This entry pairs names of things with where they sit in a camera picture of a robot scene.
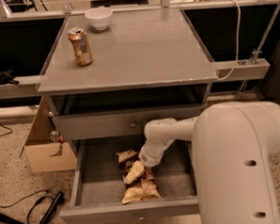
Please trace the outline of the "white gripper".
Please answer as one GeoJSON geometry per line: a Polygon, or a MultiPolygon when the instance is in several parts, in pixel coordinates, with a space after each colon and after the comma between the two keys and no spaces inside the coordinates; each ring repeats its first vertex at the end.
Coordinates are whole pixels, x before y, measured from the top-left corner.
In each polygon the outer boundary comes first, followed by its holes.
{"type": "Polygon", "coordinates": [[[129,173],[126,175],[125,184],[132,184],[134,180],[142,176],[145,167],[150,168],[159,165],[166,150],[167,148],[162,143],[146,141],[138,153],[140,160],[134,162],[129,173]]]}

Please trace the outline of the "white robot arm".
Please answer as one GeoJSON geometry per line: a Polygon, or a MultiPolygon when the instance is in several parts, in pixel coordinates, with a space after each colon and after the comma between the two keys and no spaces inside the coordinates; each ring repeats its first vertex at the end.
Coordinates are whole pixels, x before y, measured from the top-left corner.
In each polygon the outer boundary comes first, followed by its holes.
{"type": "Polygon", "coordinates": [[[144,136],[126,184],[174,141],[190,141],[201,224],[280,224],[269,164],[280,152],[280,104],[223,102],[195,118],[151,120],[144,136]]]}

